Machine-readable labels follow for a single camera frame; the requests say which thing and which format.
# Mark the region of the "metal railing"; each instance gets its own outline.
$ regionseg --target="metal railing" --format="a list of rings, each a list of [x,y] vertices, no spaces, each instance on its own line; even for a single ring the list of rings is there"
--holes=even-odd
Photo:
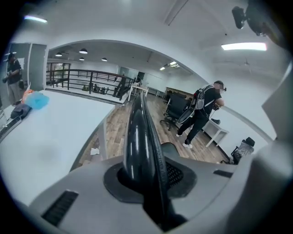
[[[46,85],[53,88],[79,89],[89,94],[111,95],[119,100],[128,93],[133,81],[123,75],[94,70],[61,69],[46,73]]]

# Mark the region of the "man in black shirt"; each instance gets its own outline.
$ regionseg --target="man in black shirt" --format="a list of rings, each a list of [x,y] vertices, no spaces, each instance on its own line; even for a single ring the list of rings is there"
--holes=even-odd
[[[13,53],[8,55],[8,76],[3,80],[8,84],[8,96],[10,103],[13,105],[15,102],[21,99],[19,80],[21,78],[21,66],[19,61],[15,58]]]
[[[184,124],[182,124],[176,134],[177,137],[180,137],[187,128],[193,125],[192,130],[189,132],[187,139],[183,143],[184,147],[192,148],[190,143],[209,120],[214,103],[217,103],[219,106],[224,105],[224,99],[220,94],[222,91],[224,91],[224,84],[220,80],[205,88],[205,104],[203,109],[196,110],[193,117],[189,118]]]

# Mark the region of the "white shoe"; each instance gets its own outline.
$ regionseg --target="white shoe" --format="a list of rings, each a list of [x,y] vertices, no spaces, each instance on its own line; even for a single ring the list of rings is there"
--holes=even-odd
[[[186,147],[186,148],[192,149],[192,144],[185,144],[185,143],[183,143],[183,146]]]

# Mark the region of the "black t-shirt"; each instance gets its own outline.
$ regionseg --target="black t-shirt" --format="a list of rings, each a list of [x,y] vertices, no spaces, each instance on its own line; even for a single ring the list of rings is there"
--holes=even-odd
[[[7,82],[9,85],[14,84],[20,80],[21,69],[22,69],[22,67],[20,66],[19,61],[17,59],[14,60],[13,64],[9,64],[8,72],[10,72],[10,71],[14,72],[16,70],[19,70],[19,73],[17,73],[16,75],[13,75],[12,77],[7,79]]]
[[[212,100],[216,100],[221,98],[221,94],[219,94],[214,87],[207,89],[205,91],[205,105],[210,103]],[[199,110],[204,117],[209,117],[212,111],[213,103],[210,103],[208,106],[203,107],[203,110]]]

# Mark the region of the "mesh vent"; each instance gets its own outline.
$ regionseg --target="mesh vent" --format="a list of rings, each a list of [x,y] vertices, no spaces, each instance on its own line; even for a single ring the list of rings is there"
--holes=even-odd
[[[169,188],[177,185],[183,179],[183,172],[177,167],[172,166],[166,162],[168,177],[169,177]]]
[[[65,191],[45,212],[42,216],[50,224],[57,226],[62,218],[66,215],[73,202],[76,200],[78,193]]]

